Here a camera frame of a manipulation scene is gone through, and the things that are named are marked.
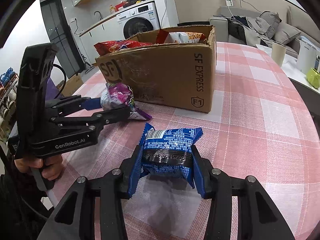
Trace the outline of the left hand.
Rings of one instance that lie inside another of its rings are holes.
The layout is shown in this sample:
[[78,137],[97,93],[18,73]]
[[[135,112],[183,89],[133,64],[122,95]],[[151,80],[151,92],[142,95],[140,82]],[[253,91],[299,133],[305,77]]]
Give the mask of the left hand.
[[15,165],[22,173],[30,173],[31,169],[42,170],[42,176],[48,180],[54,180],[59,177],[63,171],[62,155],[55,155],[47,159],[39,159],[35,157],[24,157],[16,159]]

